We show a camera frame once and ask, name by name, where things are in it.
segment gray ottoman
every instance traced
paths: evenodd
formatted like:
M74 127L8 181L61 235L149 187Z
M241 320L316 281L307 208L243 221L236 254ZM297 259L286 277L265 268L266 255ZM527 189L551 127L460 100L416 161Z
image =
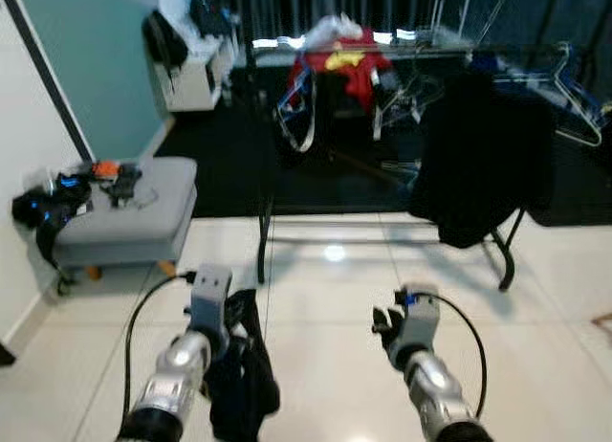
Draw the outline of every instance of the gray ottoman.
M196 164L180 157L141 162L134 201L113 209L109 197L92 186L94 209L72 219L55 241L54 256L65 268L86 267L91 278L99 266L160 262L172 275L185 244L196 200Z

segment red clothing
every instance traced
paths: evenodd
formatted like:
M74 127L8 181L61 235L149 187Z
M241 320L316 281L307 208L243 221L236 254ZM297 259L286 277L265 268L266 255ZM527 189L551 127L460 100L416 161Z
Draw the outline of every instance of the red clothing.
M356 40L354 38L341 38L338 42L342 45L359 45L370 46L376 45L374 42L374 34L371 29L363 29L363 37ZM308 53L304 55L303 61L308 64L316 73L326 72L325 61L332 53ZM381 53L365 53L364 58L357 66L351 64L343 65L334 71L336 74L342 74L348 77L345 92L349 96L357 98L363 110L371 113L374 105L374 90L372 88L372 80L370 72L376 68L378 70L389 69L391 61L384 57ZM294 83L295 78L302 71L302 63L300 58L295 60L294 68L289 75L290 86Z

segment wire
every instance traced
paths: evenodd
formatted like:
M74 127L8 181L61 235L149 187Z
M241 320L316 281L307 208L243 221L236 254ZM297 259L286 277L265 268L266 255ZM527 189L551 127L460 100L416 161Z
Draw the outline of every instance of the wire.
M153 294L162 289L168 282L178 279L180 277L185 278L186 274L169 276L157 284L155 284L149 291L144 295L142 300L134 309L132 313L132 317L130 318L130 322L127 326L127 332L125 334L125 370L124 370L124 381L123 381L123 411L121 413L121 424L125 423L125 419L127 418L127 414L130 411L130 400L131 400L131 387L132 387L132 332L134 330L134 324L136 324L136 319L138 318L138 314L141 312L144 304L151 298Z
M487 379L487 356L485 354L485 347L482 344L482 341L480 340L480 336L478 335L476 328L471 323L468 316L463 311L461 311L461 309L457 305L455 305L452 301L450 301L447 298L444 298L437 294L432 294L430 292L411 292L411 293L408 293L408 295L415 296L415 297L432 297L432 298L436 298L442 301L443 303L448 305L450 308L452 308L455 311L455 313L457 313L461 317L461 319L463 319L468 325L468 327L470 328L470 331L472 335L474 336L474 339L476 340L476 344L478 345L478 353L480 354L480 367L481 367L481 373L482 373L482 381L480 385L480 397L478 398L478 407L476 409L476 418L480 419L480 415L482 414L482 410L485 406L485 399L487 397L487 381L488 381Z

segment teal wall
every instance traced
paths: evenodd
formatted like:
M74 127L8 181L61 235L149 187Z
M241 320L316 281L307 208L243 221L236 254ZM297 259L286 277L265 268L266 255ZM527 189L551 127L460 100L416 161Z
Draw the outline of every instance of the teal wall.
M97 158L142 153L165 118L141 23L156 0L23 0Z

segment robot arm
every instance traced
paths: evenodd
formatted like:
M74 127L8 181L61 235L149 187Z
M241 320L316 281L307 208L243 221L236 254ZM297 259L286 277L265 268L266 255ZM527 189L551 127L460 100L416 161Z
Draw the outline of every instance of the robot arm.
M437 295L435 287L427 290ZM419 412L425 439L430 442L492 441L463 397L461 385L433 352L433 338L440 319L438 301L414 297L405 288L396 293L404 314L374 310L372 331L382 336L391 364L404 373L410 400Z
M178 442L210 363L230 342L225 301L231 273L203 265L193 281L187 331L157 358L155 373L121 425L118 441Z

